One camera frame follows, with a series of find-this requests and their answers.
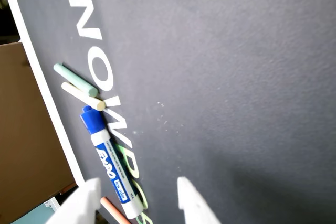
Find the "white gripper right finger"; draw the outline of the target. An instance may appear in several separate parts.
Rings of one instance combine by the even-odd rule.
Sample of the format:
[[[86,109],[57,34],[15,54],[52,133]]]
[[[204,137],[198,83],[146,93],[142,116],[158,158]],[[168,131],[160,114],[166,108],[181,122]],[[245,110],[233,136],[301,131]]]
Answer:
[[[220,224],[206,200],[186,177],[177,178],[177,193],[179,209],[184,211],[185,223]]]

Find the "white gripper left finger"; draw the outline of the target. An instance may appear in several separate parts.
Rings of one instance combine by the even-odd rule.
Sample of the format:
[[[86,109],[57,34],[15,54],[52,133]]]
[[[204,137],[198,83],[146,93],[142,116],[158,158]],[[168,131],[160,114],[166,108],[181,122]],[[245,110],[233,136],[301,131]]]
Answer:
[[[89,179],[64,201],[48,219],[47,224],[95,223],[96,211],[100,209],[100,199],[100,178]]]

